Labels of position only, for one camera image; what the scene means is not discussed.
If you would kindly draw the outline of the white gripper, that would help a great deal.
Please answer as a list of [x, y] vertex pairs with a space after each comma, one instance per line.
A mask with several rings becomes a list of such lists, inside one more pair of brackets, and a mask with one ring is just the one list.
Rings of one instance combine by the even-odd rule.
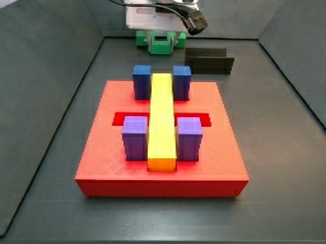
[[145, 31], [148, 52], [151, 53], [151, 43], [155, 39], [153, 31], [174, 31], [171, 37], [171, 52], [178, 43], [179, 31], [186, 31], [179, 17], [164, 9], [152, 8], [149, 4], [161, 4], [167, 7], [180, 5], [194, 10], [199, 8], [199, 0], [123, 0], [125, 4], [140, 4], [140, 7], [125, 8], [125, 25], [129, 29]]

